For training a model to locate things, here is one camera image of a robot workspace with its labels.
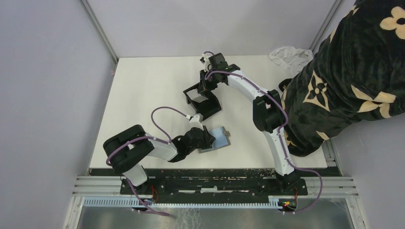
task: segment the white wall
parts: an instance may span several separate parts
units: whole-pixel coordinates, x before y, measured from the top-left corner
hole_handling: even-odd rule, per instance
[[[57,229],[114,65],[78,0],[2,0],[0,28],[0,228]]]
[[[354,0],[345,0],[326,39]],[[371,229],[404,228],[405,114],[351,125],[332,142],[345,176],[352,176]]]
[[[90,0],[119,57],[309,48],[334,0]]]

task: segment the black blanket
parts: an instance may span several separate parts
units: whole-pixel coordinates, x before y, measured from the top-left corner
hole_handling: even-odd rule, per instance
[[[306,156],[361,120],[405,109],[405,1],[358,0],[314,59],[279,85],[290,153]]]

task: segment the gray floor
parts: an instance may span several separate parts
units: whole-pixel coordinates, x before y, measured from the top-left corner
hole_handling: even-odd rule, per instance
[[[298,208],[311,201],[299,199]],[[80,229],[352,229],[345,199],[321,199],[312,209],[283,216],[275,209],[161,208],[171,217],[128,208],[84,207]]]

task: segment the white cloth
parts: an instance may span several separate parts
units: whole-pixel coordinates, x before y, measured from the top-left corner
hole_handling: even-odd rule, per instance
[[[294,77],[302,71],[305,65],[314,59],[314,54],[311,50],[285,46],[272,51],[268,57]]]

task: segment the purple cable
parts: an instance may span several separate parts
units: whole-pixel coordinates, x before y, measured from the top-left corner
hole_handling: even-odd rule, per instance
[[[162,139],[155,138],[155,137],[151,137],[151,136],[137,137],[137,138],[135,138],[135,139],[132,139],[132,140],[130,140],[130,141],[127,141],[125,144],[123,144],[122,146],[120,146],[120,147],[118,147],[116,150],[114,150],[114,151],[108,156],[107,161],[106,161],[106,164],[107,164],[108,166],[111,166],[110,160],[111,160],[111,158],[112,158],[115,154],[118,153],[118,151],[120,151],[121,149],[125,148],[125,147],[128,146],[129,144],[132,144],[132,143],[134,143],[134,142],[137,142],[137,141],[140,141],[140,140],[143,140],[143,139],[154,139],[155,141],[159,141],[159,142],[168,144],[168,142],[166,142],[166,141],[164,141],[164,140],[162,140]],[[155,211],[155,210],[153,210],[151,207],[149,207],[148,205],[146,205],[145,202],[143,202],[143,200],[138,196],[138,193],[135,191],[134,186],[133,186],[132,182],[128,179],[128,177],[127,177],[127,181],[128,181],[129,187],[131,187],[131,190],[132,190],[132,192],[135,194],[135,196],[137,197],[139,203],[141,203],[144,207],[146,207],[146,208],[149,210],[149,211],[141,211],[141,213],[145,213],[145,214],[157,214],[157,215],[160,215],[160,216],[169,216],[169,215],[170,215],[169,213],[166,213],[166,212]]]
[[[211,72],[207,72],[207,74],[205,75],[205,80],[208,80],[208,79],[211,77],[211,75],[214,74],[214,73],[223,73],[223,74],[227,74],[227,75],[234,75],[234,76],[237,76],[237,77],[239,77],[239,78],[241,78],[241,79],[247,81],[247,82],[248,82],[249,84],[251,84],[256,90],[258,90],[260,93],[263,93],[263,94],[264,94],[265,96],[267,96],[272,102],[274,102],[274,104],[280,109],[280,111],[283,113],[284,117],[286,118],[286,121],[277,129],[278,138],[280,139],[280,142],[283,142],[283,138],[282,138],[282,136],[281,136],[280,130],[281,130],[281,128],[285,127],[285,126],[288,124],[288,115],[287,115],[286,111],[284,111],[283,107],[282,107],[279,103],[277,103],[277,101],[276,101],[273,97],[271,97],[267,92],[264,92],[263,90],[261,90],[256,84],[254,84],[254,83],[253,83],[252,81],[250,81],[249,79],[243,77],[242,75],[235,74],[235,73],[229,73],[229,72],[225,72],[225,71],[211,71]],[[305,208],[301,209],[301,210],[294,211],[294,213],[298,213],[298,212],[302,212],[302,211],[308,210],[309,208],[311,208],[312,206],[314,206],[314,204],[315,204],[316,202],[318,202],[318,200],[319,200],[319,198],[320,198],[320,195],[322,194],[322,189],[323,189],[323,180],[322,180],[322,177],[320,176],[320,174],[319,174],[317,171],[315,171],[315,170],[313,170],[313,169],[298,168],[298,167],[296,167],[295,165],[293,165],[293,164],[291,163],[290,159],[289,159],[288,156],[287,156],[287,150],[286,150],[286,148],[284,147],[284,144],[281,144],[281,146],[283,147],[284,156],[286,157],[287,163],[288,163],[291,167],[293,167],[293,168],[296,169],[296,170],[314,173],[314,174],[316,174],[316,175],[319,177],[320,189],[319,189],[318,196],[316,197],[316,199],[314,200],[314,202],[313,202],[312,204],[306,206]]]
[[[158,125],[156,124],[155,120],[153,119],[153,114],[155,113],[155,111],[160,110],[160,109],[170,109],[170,110],[173,110],[173,111],[175,111],[175,112],[177,112],[177,113],[183,115],[184,117],[187,117],[187,115],[184,114],[183,112],[181,112],[181,111],[179,111],[179,110],[177,110],[177,109],[175,109],[175,108],[173,108],[173,107],[169,107],[169,106],[161,106],[161,107],[158,107],[158,108],[156,108],[155,110],[153,110],[152,113],[150,114],[150,118],[152,119],[153,124],[154,124],[159,130],[161,130],[161,131],[169,138],[169,143],[171,143],[171,137],[170,137],[170,135],[169,135],[166,131],[164,131],[160,126],[158,126]]]
[[[207,54],[207,53],[209,53],[209,54],[211,54],[211,55],[215,55],[212,51],[205,51],[205,52],[203,52],[203,54]]]

